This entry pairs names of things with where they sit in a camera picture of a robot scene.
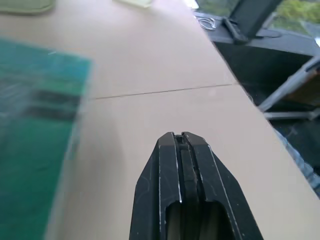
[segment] blurry green object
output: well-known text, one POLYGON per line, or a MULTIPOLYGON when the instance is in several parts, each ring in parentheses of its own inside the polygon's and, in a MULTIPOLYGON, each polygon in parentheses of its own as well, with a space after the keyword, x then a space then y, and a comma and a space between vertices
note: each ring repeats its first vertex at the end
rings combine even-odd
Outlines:
POLYGON ((90 62, 7 40, 0 52, 0 239, 41 240, 90 62))
POLYGON ((39 14, 51 9, 55 0, 0 0, 0 12, 39 14))

